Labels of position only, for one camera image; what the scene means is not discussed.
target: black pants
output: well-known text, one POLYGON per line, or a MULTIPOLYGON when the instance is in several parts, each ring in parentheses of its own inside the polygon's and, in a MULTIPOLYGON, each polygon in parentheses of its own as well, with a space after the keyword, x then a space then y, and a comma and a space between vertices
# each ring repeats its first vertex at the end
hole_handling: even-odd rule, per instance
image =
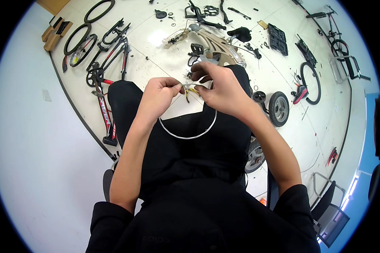
MULTIPOLYGON (((243 90, 249 94, 249 77, 245 69, 239 65, 227 68, 233 71, 243 90)), ((109 88, 108 100, 121 147, 141 98, 142 91, 133 82, 118 81, 109 88)), ((211 125, 214 114, 215 110, 204 104, 200 113, 168 119, 163 124, 173 134, 191 137, 204 132, 211 125)), ((156 187, 183 179, 209 177, 234 183, 243 175, 250 137, 251 131, 245 124, 220 112, 207 134, 191 140, 171 136, 157 121, 143 159, 139 197, 144 199, 156 187)))

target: white wall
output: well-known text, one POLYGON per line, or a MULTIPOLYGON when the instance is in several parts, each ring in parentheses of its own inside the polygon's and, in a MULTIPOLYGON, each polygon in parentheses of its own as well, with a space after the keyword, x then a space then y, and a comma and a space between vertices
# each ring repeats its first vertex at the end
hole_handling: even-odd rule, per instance
POLYGON ((43 49, 51 18, 33 3, 0 62, 0 195, 33 252, 83 252, 112 160, 76 116, 43 49))
MULTIPOLYGON (((331 177, 336 183, 348 190, 352 182, 356 170, 359 168, 365 132, 366 132, 366 94, 378 93, 379 82, 376 75, 376 70, 373 65, 370 53, 366 47, 359 30, 354 22, 349 17, 349 14, 336 0, 304 0, 302 6, 310 13, 324 11, 324 6, 330 5, 338 15, 333 15, 340 32, 342 40, 349 46, 349 54, 357 59, 361 73, 368 76, 372 81, 363 79, 350 80, 352 87, 352 101, 349 126, 347 129, 345 145, 342 152, 339 154, 339 161, 331 177)), ((325 32, 329 31, 329 21, 327 18, 315 19, 325 32)), ((334 200, 340 201, 342 197, 341 191, 335 191, 334 200)))
MULTIPOLYGON (((332 16, 334 17, 339 31, 342 33, 342 40, 344 40, 349 46, 349 54, 356 58, 361 73, 372 79, 372 81, 369 82, 356 78, 355 80, 350 81, 352 87, 362 86, 366 93, 379 93, 379 80, 377 78, 375 66, 373 65, 370 53, 362 36, 360 35, 359 30, 342 5, 336 0, 304 0, 302 6, 304 6, 310 14, 312 14, 323 12, 326 4, 330 5, 338 13, 338 15, 334 14, 332 16)), ((322 27, 322 29, 328 33, 330 30, 328 17, 315 20, 322 27)))

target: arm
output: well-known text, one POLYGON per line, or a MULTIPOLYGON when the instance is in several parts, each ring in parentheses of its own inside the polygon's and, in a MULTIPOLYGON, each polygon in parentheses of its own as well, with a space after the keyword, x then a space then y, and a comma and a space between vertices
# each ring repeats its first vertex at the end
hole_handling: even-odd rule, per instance
POLYGON ((182 86, 174 78, 149 80, 122 148, 110 186, 110 202, 134 213, 141 188, 142 161, 148 138, 157 118, 170 106, 172 99, 183 93, 182 86))
POLYGON ((300 168, 292 150, 259 105, 244 92, 234 73, 209 62, 194 64, 192 72, 194 81, 202 77, 200 83, 213 80, 213 89, 201 85, 195 88, 208 106, 238 118, 252 130, 279 185, 279 195, 301 184, 300 168))

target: tile floor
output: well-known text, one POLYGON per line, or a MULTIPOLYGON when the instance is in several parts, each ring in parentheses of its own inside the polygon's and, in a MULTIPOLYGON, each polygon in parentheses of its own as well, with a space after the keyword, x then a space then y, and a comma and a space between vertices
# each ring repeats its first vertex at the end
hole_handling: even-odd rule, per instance
MULTIPOLYGON (((65 20, 73 22, 73 26, 61 39, 53 50, 53 59, 56 68, 60 73, 65 88, 75 104, 77 110, 86 120, 93 132, 99 139, 105 134, 105 126, 100 114, 97 98, 91 94, 91 89, 85 83, 86 67, 90 60, 96 54, 97 46, 89 53, 87 58, 75 68, 68 66, 66 73, 62 73, 61 62, 64 57, 63 48, 67 38, 81 24, 87 11, 99 0, 71 0, 58 13, 56 18, 63 17, 65 20)), ((193 0, 193 3, 203 9, 204 5, 213 5, 218 7, 219 0, 193 0)), ((96 8, 89 16, 96 17, 102 13, 109 3, 104 3, 96 8)), ((155 0, 149 4, 148 0, 116 0, 115 6, 104 17, 92 23, 91 34, 95 33, 101 39, 118 20, 124 18, 125 25, 131 22, 127 38, 130 43, 130 57, 128 57, 126 80, 133 81, 142 90, 145 88, 148 80, 152 77, 171 76, 182 83, 191 82, 186 78, 190 67, 187 66, 188 55, 191 43, 205 44, 202 38, 194 33, 189 37, 172 46, 164 49, 162 39, 185 28, 192 21, 184 18, 184 8, 188 6, 187 0, 155 0), (175 21, 165 18, 162 22, 155 18, 154 9, 173 12, 175 21)), ((324 37, 317 33, 316 24, 305 18, 305 12, 290 0, 271 0, 260 1, 256 3, 252 0, 243 1, 225 1, 224 9, 228 18, 233 20, 227 25, 227 31, 247 27, 251 30, 252 47, 259 48, 262 58, 257 60, 253 55, 241 51, 242 56, 247 62, 246 71, 251 80, 252 88, 258 87, 259 90, 267 94, 267 105, 270 96, 277 91, 286 94, 290 102, 290 115, 288 122, 278 128, 279 133, 287 141, 289 146, 299 162, 301 168, 301 177, 303 184, 308 188, 310 203, 312 204, 316 196, 314 194, 312 174, 318 171, 324 175, 330 175, 333 165, 326 166, 326 161, 332 149, 340 147, 345 136, 347 119, 349 116, 350 88, 349 84, 336 84, 332 70, 329 65, 329 59, 332 53, 329 44, 324 37), (241 15, 227 10, 227 7, 233 7, 240 12, 245 13, 252 19, 248 20, 241 15), (282 29, 286 34, 288 56, 283 56, 280 52, 273 49, 267 49, 263 46, 264 42, 268 43, 268 33, 260 25, 259 20, 266 23, 272 23, 282 29), (293 105, 291 91, 296 89, 294 84, 293 72, 299 72, 300 65, 304 57, 294 45, 299 39, 297 34, 305 41, 310 50, 313 52, 318 63, 317 72, 320 72, 320 82, 322 96, 319 104, 313 106, 302 100, 299 104, 293 105)), ((223 24, 223 15, 220 13, 215 17, 207 17, 207 21, 220 22, 223 24)), ((203 26, 211 33, 218 37, 228 37, 226 31, 216 28, 203 26)), ((77 44, 78 39, 82 37, 85 29, 81 30, 70 46, 77 44)), ((234 41, 236 46, 243 48, 243 43, 234 41)), ((102 53, 98 61, 102 62, 106 53, 102 53)), ((106 71, 105 77, 117 81, 121 78, 122 54, 113 62, 111 67, 106 71)), ((310 89, 309 97, 316 98, 318 93, 316 84, 313 83, 310 89)), ((162 116, 163 119, 180 116, 188 113, 199 112, 203 108, 203 100, 191 94, 190 103, 186 102, 185 96, 178 95, 172 101, 172 106, 162 116)), ((120 146, 112 147, 105 145, 111 153, 121 151, 120 146)), ((258 200, 266 198, 267 190, 267 164, 255 172, 248 174, 247 191, 258 200)), ((318 178, 317 190, 321 190, 325 180, 318 178)))

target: blue wall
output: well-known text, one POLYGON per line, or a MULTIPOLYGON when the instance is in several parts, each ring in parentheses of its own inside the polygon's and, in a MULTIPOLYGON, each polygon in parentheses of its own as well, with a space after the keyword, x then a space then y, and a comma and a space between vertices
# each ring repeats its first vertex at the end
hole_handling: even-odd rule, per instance
MULTIPOLYGON (((367 101, 367 125, 365 144, 360 161, 359 170, 373 173, 375 167, 380 163, 379 159, 375 156, 375 142, 373 138, 373 119, 375 114, 375 98, 378 97, 378 93, 366 94, 367 101)), ((371 176, 361 173, 352 194, 348 205, 346 206, 345 213, 350 217, 350 220, 346 224, 345 228, 341 231, 339 236, 330 248, 327 248, 325 244, 321 243, 321 252, 336 253, 340 252, 347 241, 350 239, 357 226, 359 225, 363 215, 366 212, 369 204, 368 193, 370 186, 371 176)))

